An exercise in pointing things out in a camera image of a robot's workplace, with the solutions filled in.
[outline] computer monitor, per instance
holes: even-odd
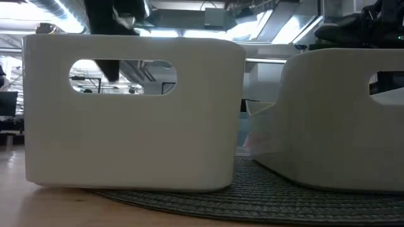
[[[17,91],[0,91],[0,116],[15,117]]]

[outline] wooden table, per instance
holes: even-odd
[[[6,151],[6,148],[0,148],[0,226],[181,227],[268,225],[192,218],[121,204],[86,193],[80,189],[40,187],[25,180],[24,148],[14,147],[9,151]]]

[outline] woven placemat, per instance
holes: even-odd
[[[255,161],[235,161],[231,186],[218,192],[92,190],[130,205],[190,216],[257,223],[404,226],[404,195],[310,189]]]

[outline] desk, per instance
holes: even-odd
[[[0,147],[2,227],[268,226],[152,211],[109,201],[80,189],[43,188],[25,180],[24,165],[24,147],[9,151]]]

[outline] table surface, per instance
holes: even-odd
[[[24,147],[0,147],[0,226],[268,226],[193,218],[129,206],[80,189],[45,188],[25,180]]]

